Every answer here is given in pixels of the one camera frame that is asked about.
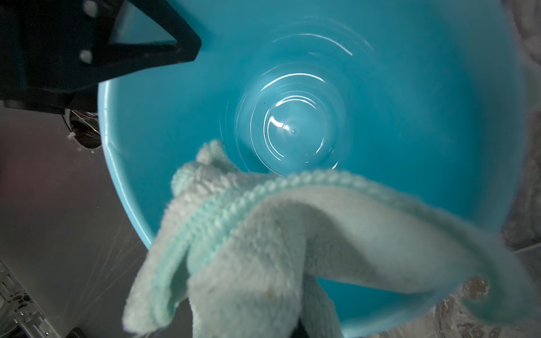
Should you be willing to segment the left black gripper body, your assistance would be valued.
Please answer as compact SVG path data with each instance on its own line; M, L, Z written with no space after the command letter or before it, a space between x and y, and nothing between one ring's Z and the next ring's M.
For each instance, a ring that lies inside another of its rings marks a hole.
M167 1L134 6L172 42L114 42L126 1L3 1L1 100L53 114L95 111L99 83L197 58L200 37Z

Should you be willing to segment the mint green microfiber cloth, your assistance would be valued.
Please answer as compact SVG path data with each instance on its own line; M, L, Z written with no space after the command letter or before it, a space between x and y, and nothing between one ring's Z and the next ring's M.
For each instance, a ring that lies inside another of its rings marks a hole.
M360 175L244 173L218 140L179 168L173 199L131 287L123 328L167 328L189 301L195 337L341 337L320 279L403 294L485 279L480 321L528 315L535 289L495 237Z

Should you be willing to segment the teal bucket with white handle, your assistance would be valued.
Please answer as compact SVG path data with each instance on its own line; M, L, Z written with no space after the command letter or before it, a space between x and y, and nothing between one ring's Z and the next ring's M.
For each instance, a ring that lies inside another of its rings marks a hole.
M174 174L214 140L244 173L360 175L499 240L526 103L498 1L172 5L197 58L99 86L108 169L148 251ZM463 282L403 294L319 280L342 337L404 324Z

